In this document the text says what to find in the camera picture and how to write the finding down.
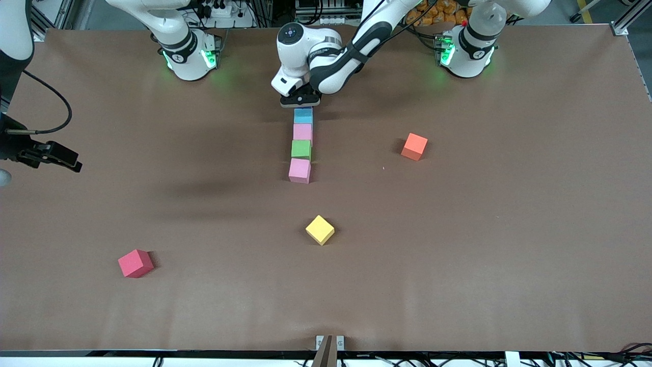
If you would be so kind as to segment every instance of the pink cube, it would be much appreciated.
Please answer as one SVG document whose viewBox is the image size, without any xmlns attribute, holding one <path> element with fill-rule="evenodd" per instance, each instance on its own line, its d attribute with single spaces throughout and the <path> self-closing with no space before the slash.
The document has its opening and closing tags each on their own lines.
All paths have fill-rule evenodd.
<svg viewBox="0 0 652 367">
<path fill-rule="evenodd" d="M 292 158 L 289 162 L 289 180 L 300 184 L 310 181 L 310 161 L 307 159 Z"/>
<path fill-rule="evenodd" d="M 126 278 L 140 278 L 154 269 L 149 254 L 140 249 L 135 249 L 118 259 L 120 269 Z"/>
<path fill-rule="evenodd" d="M 292 136 L 292 140 L 310 140 L 310 145 L 312 145 L 312 124 L 294 124 L 294 134 Z"/>
</svg>

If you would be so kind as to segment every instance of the blue cube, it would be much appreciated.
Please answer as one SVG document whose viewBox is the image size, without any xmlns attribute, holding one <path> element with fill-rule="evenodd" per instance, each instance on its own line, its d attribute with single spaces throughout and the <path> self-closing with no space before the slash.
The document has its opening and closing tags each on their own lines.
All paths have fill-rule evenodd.
<svg viewBox="0 0 652 367">
<path fill-rule="evenodd" d="M 312 123 L 312 107 L 295 108 L 294 123 Z"/>
</svg>

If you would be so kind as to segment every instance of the brown table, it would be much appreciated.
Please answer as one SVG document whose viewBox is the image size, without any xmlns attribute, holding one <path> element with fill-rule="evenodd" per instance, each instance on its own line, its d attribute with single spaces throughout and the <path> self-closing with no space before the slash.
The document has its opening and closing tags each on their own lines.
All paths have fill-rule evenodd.
<svg viewBox="0 0 652 367">
<path fill-rule="evenodd" d="M 352 28 L 343 30 L 346 39 Z M 316 108 L 286 179 L 275 30 L 183 82 L 147 32 L 51 31 L 29 70 L 70 101 L 81 174 L 2 162 L 3 349 L 616 351 L 652 339 L 652 106 L 606 25 L 508 27 L 461 80 L 409 34 Z M 57 125 L 23 78 L 10 115 Z M 419 162 L 396 153 L 414 132 Z M 325 247 L 304 232 L 337 228 Z M 153 251 L 125 279 L 117 259 Z"/>
</svg>

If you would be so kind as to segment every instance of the block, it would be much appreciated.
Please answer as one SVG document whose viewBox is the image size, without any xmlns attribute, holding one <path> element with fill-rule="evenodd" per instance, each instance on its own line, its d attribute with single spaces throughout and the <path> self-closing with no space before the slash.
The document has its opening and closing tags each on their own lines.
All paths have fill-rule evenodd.
<svg viewBox="0 0 652 367">
<path fill-rule="evenodd" d="M 326 219 L 323 219 L 321 215 L 317 215 L 317 218 L 306 227 L 306 232 L 318 244 L 324 246 L 326 241 L 335 233 L 335 228 Z"/>
<path fill-rule="evenodd" d="M 118 263 L 126 278 L 140 278 L 154 269 L 149 254 L 140 249 L 122 256 L 118 259 Z"/>
<path fill-rule="evenodd" d="M 294 133 L 292 139 L 294 140 L 310 140 L 312 145 L 312 124 L 309 123 L 296 123 L 293 128 Z"/>
<path fill-rule="evenodd" d="M 307 159 L 292 158 L 289 162 L 289 180 L 300 184 L 310 182 L 310 161 Z"/>
<path fill-rule="evenodd" d="M 406 140 L 406 145 L 403 146 L 403 151 L 401 152 L 401 155 L 404 157 L 408 157 L 410 159 L 414 159 L 415 161 L 418 161 L 421 159 L 421 155 L 423 154 L 424 149 L 426 149 L 426 143 L 428 142 L 428 139 L 410 133 L 407 136 Z"/>
<path fill-rule="evenodd" d="M 310 160 L 310 140 L 292 140 L 292 158 Z"/>
<path fill-rule="evenodd" d="M 312 123 L 312 107 L 295 108 L 294 123 Z"/>
</svg>

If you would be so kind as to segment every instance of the yellow cube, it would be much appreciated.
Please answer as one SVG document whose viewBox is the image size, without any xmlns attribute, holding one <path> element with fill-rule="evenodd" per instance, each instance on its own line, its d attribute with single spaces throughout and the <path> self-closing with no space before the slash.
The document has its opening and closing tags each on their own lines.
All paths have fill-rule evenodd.
<svg viewBox="0 0 652 367">
<path fill-rule="evenodd" d="M 306 232 L 320 245 L 324 246 L 326 241 L 335 233 L 335 228 L 321 215 L 317 215 L 317 218 L 306 227 Z"/>
</svg>

